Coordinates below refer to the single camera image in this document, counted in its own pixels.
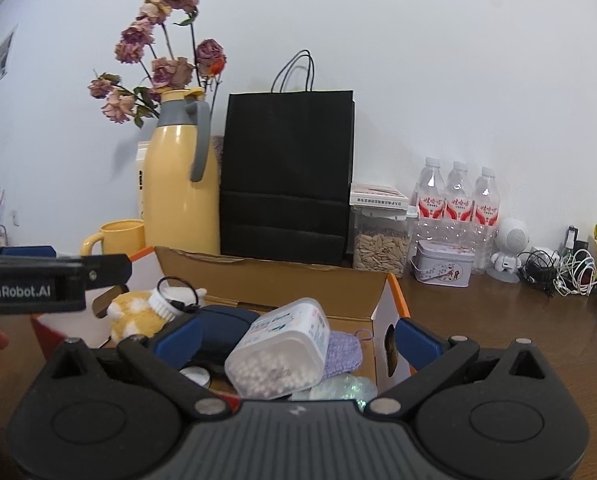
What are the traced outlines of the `small white cap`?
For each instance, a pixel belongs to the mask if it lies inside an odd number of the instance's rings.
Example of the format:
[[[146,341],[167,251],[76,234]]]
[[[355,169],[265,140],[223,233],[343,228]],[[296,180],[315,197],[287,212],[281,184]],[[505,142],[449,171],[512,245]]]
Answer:
[[[180,370],[180,374],[203,388],[207,388],[212,380],[210,372],[199,366],[185,367]]]

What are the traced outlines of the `navy zipper pouch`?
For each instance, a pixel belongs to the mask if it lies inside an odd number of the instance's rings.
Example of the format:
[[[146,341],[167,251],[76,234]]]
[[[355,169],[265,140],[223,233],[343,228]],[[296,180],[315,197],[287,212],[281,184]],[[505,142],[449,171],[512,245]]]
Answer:
[[[191,363],[223,367],[258,318],[254,311],[211,304],[167,334],[154,353],[177,370]]]

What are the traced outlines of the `purple knit pouch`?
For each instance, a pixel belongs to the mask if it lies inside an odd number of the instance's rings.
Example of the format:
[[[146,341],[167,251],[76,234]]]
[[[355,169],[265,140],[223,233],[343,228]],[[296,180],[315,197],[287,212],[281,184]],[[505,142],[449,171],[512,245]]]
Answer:
[[[323,379],[358,370],[364,362],[363,343],[357,334],[332,330],[329,337]]]

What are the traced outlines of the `iridescent plastic bag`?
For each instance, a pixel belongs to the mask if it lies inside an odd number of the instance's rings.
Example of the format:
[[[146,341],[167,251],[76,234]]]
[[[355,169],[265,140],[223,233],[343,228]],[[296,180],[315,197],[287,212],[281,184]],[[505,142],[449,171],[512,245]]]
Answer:
[[[378,395],[378,388],[367,377],[340,374],[323,379],[312,388],[294,392],[291,401],[355,400],[363,408]]]

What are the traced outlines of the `white cotton swab jar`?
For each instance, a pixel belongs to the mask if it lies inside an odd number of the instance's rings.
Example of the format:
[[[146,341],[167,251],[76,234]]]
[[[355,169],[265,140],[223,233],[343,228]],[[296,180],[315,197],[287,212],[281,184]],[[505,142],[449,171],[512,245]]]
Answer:
[[[255,320],[230,352],[225,373],[243,399],[291,396],[323,379],[329,339],[320,303],[301,298]]]

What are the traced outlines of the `yellow white plush toy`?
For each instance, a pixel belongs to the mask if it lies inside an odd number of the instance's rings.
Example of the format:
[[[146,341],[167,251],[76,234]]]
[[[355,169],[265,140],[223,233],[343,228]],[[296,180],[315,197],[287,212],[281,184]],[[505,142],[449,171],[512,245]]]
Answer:
[[[111,321],[111,339],[118,344],[132,335],[154,336],[166,323],[149,307],[148,299],[151,290],[125,292],[117,296],[106,310],[106,316]],[[174,306],[184,311],[184,307],[203,307],[207,294],[205,288],[195,290],[189,287],[174,287],[165,284],[157,289]]]

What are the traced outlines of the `large white jar lid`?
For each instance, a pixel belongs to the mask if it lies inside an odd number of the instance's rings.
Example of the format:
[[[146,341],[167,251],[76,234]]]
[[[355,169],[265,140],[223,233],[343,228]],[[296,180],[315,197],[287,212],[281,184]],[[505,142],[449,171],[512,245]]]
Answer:
[[[150,309],[165,322],[172,322],[184,311],[171,304],[157,289],[153,289],[148,299]]]

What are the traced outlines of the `red cardboard box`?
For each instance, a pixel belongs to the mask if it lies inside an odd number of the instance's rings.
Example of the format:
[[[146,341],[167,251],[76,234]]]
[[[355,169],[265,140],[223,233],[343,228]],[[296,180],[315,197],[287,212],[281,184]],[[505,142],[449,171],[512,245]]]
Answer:
[[[130,290],[148,290],[165,275],[207,291],[208,304],[268,312],[309,297],[323,307],[332,330],[361,340],[363,362],[356,373],[383,392],[410,376],[410,365],[395,350],[395,328],[409,311],[392,274],[339,266],[188,254],[146,248],[131,257]]]

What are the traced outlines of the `yellow mug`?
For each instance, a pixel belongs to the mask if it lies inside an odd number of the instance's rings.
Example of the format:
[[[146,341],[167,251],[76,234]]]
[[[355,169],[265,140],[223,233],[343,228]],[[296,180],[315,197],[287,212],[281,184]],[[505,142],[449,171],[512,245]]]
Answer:
[[[99,244],[103,255],[125,254],[132,256],[146,247],[144,223],[138,219],[116,220],[100,226],[88,236],[80,248],[82,256],[91,256],[93,247]]]

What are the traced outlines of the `white tin box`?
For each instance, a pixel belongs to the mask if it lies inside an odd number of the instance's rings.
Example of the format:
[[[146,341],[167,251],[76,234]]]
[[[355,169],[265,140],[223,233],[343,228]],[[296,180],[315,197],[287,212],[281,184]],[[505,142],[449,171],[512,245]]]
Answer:
[[[418,240],[411,259],[413,275],[420,283],[466,288],[472,274],[474,252],[467,246]]]

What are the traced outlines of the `clear seed container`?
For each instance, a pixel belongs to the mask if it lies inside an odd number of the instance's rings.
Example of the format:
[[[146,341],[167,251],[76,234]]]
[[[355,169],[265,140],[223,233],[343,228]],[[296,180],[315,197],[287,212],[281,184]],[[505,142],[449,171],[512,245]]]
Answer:
[[[401,278],[407,266],[411,220],[407,210],[355,208],[354,269]]]

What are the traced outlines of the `water bottle left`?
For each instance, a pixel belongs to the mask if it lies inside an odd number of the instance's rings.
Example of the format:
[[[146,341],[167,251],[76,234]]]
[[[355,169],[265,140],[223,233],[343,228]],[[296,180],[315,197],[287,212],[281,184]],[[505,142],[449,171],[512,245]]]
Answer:
[[[441,240],[446,205],[445,182],[438,159],[427,157],[422,168],[411,203],[417,209],[418,217],[413,223],[413,247],[419,240]]]

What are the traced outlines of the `water bottle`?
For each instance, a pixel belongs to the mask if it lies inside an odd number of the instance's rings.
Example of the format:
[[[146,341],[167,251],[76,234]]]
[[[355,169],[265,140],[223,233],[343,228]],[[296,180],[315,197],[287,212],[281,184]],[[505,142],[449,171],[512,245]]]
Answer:
[[[454,162],[445,186],[445,238],[448,243],[469,244],[468,229],[471,226],[473,200],[468,181],[468,167]]]
[[[483,167],[475,182],[473,193],[472,246],[474,260],[472,271],[484,273],[491,258],[496,224],[499,217],[500,194],[495,171]]]
[[[411,203],[417,209],[418,217],[413,223],[413,247],[419,240],[441,240],[446,205],[445,182],[438,159],[427,157],[422,168]]]

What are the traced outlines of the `water bottle middle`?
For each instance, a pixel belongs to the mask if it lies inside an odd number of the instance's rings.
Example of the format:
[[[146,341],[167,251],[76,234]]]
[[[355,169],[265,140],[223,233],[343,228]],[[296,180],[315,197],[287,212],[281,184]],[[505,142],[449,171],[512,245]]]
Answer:
[[[468,181],[468,167],[454,162],[445,186],[445,238],[448,243],[469,244],[468,229],[471,226],[473,200]]]

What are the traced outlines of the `white robot figurine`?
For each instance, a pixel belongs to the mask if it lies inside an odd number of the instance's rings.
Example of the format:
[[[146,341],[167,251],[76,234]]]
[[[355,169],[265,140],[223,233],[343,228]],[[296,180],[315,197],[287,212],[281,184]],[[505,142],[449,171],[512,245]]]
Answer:
[[[519,283],[520,255],[529,243],[529,230],[523,221],[513,218],[501,220],[495,236],[496,252],[492,254],[486,274],[500,282]]]

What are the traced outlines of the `white milk carton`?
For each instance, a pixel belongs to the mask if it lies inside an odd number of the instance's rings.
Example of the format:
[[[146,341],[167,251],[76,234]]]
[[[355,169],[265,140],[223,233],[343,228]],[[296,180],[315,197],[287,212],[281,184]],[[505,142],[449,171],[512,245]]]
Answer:
[[[136,172],[137,172],[137,190],[138,190],[138,214],[139,218],[144,216],[144,161],[146,160],[146,152],[149,148],[149,141],[140,141],[138,143],[136,154]]]

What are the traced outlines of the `yellow thermos jug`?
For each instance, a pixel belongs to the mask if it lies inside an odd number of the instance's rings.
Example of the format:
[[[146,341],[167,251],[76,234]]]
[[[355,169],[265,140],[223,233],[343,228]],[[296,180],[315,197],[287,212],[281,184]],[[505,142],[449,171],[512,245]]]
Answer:
[[[162,94],[143,163],[146,244],[218,255],[219,172],[199,88]]]

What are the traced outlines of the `water bottle right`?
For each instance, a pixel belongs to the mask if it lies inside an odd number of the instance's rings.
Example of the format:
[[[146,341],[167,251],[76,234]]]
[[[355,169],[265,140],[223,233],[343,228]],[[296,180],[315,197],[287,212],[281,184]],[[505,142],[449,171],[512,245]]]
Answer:
[[[484,273],[491,258],[496,224],[499,217],[500,194],[495,171],[483,167],[475,182],[473,193],[472,246],[474,260],[472,271]]]

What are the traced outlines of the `small white box on container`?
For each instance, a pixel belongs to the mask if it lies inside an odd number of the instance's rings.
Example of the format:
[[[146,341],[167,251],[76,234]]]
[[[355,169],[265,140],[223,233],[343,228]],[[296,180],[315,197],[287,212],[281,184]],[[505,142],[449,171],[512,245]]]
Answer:
[[[409,198],[393,186],[353,183],[349,192],[349,205],[406,210],[409,206]]]

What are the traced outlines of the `black paper bag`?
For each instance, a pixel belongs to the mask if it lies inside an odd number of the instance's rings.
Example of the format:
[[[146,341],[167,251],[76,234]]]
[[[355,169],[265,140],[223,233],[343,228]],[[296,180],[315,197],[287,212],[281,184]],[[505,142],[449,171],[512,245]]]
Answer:
[[[317,91],[300,50],[267,92],[233,93],[221,156],[220,250],[339,266],[349,240],[355,102]]]

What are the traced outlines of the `dried pink rose bouquet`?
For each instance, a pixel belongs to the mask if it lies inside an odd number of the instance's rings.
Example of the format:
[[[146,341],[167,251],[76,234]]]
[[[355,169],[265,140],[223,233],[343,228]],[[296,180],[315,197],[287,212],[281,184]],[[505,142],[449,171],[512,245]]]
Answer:
[[[161,115],[163,96],[175,90],[198,88],[210,109],[215,108],[228,58],[217,40],[196,36],[200,2],[142,2],[114,48],[117,63],[141,68],[141,80],[132,86],[120,75],[103,72],[88,84],[90,96],[102,102],[106,119],[142,127],[146,118]]]

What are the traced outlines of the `wall poster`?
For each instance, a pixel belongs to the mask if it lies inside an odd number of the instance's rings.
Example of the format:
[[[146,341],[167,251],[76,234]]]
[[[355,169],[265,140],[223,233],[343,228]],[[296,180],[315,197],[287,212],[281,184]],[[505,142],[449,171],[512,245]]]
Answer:
[[[3,38],[0,44],[0,81],[2,81],[8,73],[8,61],[15,33],[16,26],[14,26],[10,30],[10,32],[7,34],[7,36]]]

